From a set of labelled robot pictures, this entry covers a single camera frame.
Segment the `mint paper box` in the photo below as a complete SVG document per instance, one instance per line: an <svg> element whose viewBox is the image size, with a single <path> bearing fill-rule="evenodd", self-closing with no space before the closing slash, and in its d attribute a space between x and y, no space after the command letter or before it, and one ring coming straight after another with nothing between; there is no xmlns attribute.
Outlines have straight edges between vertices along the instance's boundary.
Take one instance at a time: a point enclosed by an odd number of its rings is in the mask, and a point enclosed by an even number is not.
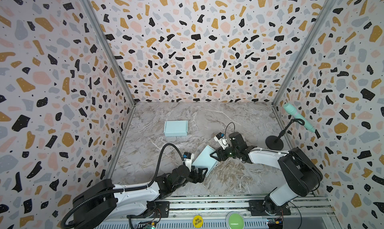
<svg viewBox="0 0 384 229"><path fill-rule="evenodd" d="M188 121L165 121L166 137L185 137L188 135Z"/></svg>

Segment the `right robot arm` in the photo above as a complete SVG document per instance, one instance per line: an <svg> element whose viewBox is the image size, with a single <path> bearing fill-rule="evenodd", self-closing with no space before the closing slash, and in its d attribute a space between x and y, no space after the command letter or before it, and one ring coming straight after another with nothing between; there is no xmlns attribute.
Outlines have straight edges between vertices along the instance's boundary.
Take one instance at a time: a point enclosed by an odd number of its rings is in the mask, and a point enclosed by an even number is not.
<svg viewBox="0 0 384 229"><path fill-rule="evenodd" d="M218 162L233 158L243 163L263 164L282 171L284 183L259 202L257 207L260 213L271 216L282 213L289 201L315 191L323 179L320 170L299 148L276 151L248 146L239 132L231 133L229 140L225 139L225 134L218 133L214 140L221 147L211 153L210 157Z"/></svg>

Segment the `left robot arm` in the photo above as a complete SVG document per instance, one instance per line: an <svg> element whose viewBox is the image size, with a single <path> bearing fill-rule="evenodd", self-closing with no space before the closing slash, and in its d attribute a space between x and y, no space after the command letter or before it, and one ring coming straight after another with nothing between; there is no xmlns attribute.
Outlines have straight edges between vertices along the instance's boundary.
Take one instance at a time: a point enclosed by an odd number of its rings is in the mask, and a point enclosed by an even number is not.
<svg viewBox="0 0 384 229"><path fill-rule="evenodd" d="M181 165L171 173L157 176L151 186L122 186L106 179L73 199L74 229L94 229L106 219L120 216L148 217L156 209L156 202L169 197L187 183L202 183L208 168L188 168Z"/></svg>

